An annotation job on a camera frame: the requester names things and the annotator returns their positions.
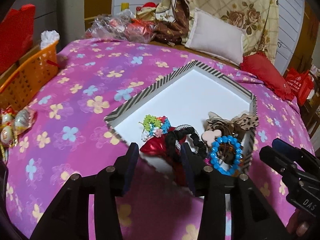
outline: black scrunchie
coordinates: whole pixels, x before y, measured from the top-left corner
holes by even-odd
[[[176,152],[176,140],[179,141],[188,134],[190,134],[190,137],[193,140],[193,145],[199,147],[197,154],[203,159],[206,158],[206,146],[200,141],[199,136],[195,133],[195,129],[193,127],[188,127],[179,131],[170,131],[165,137],[167,155],[171,157],[174,162],[181,163],[180,155]]]

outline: purple bedspread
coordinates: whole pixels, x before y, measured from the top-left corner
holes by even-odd
[[[65,67],[36,95],[32,129],[10,149],[6,203],[12,222],[30,237],[64,182],[74,172],[96,174],[127,146],[108,132],[103,117],[162,76],[199,60],[233,78],[258,98],[257,128],[249,176],[286,225],[292,213],[281,176],[259,160],[276,137],[313,153],[296,99],[284,102],[249,73],[185,51],[129,42],[74,41],[59,53]],[[131,190],[117,199],[125,240],[196,240],[203,202],[139,160]],[[93,201],[90,239],[95,239]]]

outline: plastic basket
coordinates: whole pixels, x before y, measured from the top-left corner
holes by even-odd
[[[57,66],[47,63],[57,63],[57,44],[58,41],[34,54],[12,73],[0,87],[0,108],[11,105],[14,110],[21,110],[58,73]]]

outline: metal screw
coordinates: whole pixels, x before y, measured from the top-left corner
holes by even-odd
[[[114,166],[108,166],[106,167],[106,172],[114,172],[116,168]]]
[[[240,178],[241,180],[247,180],[247,179],[249,179],[248,175],[247,175],[247,174],[244,174],[244,173],[241,173],[241,174],[239,175],[239,178]]]
[[[80,177],[80,174],[75,173],[75,174],[72,174],[72,175],[70,176],[70,179],[72,179],[72,180],[77,180],[77,179],[79,179],[79,177]]]
[[[213,171],[213,168],[211,166],[204,166],[203,170],[206,172],[211,172]]]

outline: pink bedspread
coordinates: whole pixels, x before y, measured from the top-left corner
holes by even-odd
[[[296,100],[284,102],[251,74],[192,53],[159,46],[98,40],[74,41],[59,53],[65,66],[32,101],[35,125],[10,150],[7,209],[30,237],[43,212],[69,176],[96,174],[124,155],[103,117],[162,76],[199,60],[233,78],[258,98],[257,128],[249,176],[284,224],[294,208],[286,202],[281,176],[259,160],[259,150],[276,137],[313,153]],[[131,190],[117,199],[124,239],[196,240],[203,202],[174,186],[139,160]],[[95,239],[93,201],[90,239]]]

